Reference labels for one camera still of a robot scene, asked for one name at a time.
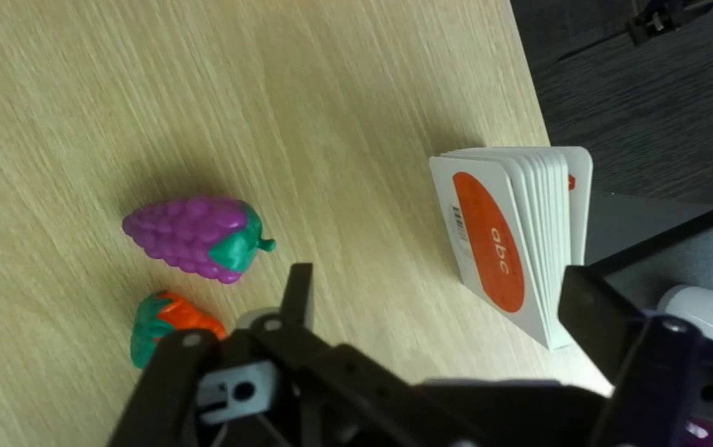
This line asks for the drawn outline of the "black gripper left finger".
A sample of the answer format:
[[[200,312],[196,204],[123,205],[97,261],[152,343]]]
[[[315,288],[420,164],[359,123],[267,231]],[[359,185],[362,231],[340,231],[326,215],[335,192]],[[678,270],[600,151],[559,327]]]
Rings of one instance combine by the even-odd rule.
[[[282,319],[285,327],[304,327],[310,319],[314,265],[294,262],[282,300]]]

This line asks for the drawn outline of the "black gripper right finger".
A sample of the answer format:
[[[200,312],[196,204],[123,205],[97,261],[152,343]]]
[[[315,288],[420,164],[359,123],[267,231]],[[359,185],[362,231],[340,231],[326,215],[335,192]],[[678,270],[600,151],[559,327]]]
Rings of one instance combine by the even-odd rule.
[[[613,382],[643,327],[643,312],[587,265],[569,265],[559,293],[561,324]]]

